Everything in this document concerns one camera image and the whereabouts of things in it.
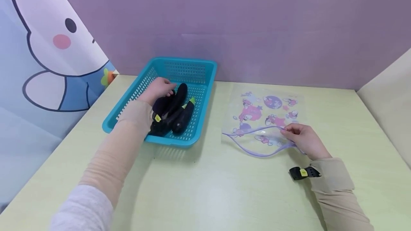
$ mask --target right hand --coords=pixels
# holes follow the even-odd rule
[[[332,158],[321,139],[310,126],[292,123],[281,130],[281,134],[292,140],[298,149],[306,153],[311,160]]]
[[[160,97],[171,96],[176,86],[176,83],[171,83],[170,80],[166,78],[158,77],[150,83],[138,99],[153,106],[154,102]]]

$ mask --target basket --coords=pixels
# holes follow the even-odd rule
[[[150,60],[108,114],[102,125],[103,130],[110,133],[128,102],[138,98],[155,78],[165,77],[178,85],[187,84],[188,95],[185,103],[194,96],[194,112],[186,131],[181,136],[175,136],[170,132],[164,137],[148,135],[144,141],[182,148],[191,147],[201,135],[216,71],[217,64],[214,61],[168,57]]]

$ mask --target black strap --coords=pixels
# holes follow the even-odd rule
[[[290,169],[290,175],[294,180],[302,180],[305,178],[315,178],[321,177],[321,174],[311,166],[308,166],[305,169],[300,167],[294,167]]]

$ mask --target character eye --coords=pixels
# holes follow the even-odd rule
[[[77,26],[76,26],[75,21],[73,21],[70,18],[67,18],[65,23],[66,23],[66,28],[68,29],[68,31],[70,31],[71,33],[76,32]]]

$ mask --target yellow label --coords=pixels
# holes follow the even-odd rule
[[[160,122],[160,120],[161,120],[161,118],[160,118],[160,116],[159,116],[158,114],[154,117],[154,119],[155,119],[157,122]]]
[[[305,169],[300,169],[300,173],[302,177],[308,177],[308,173]]]

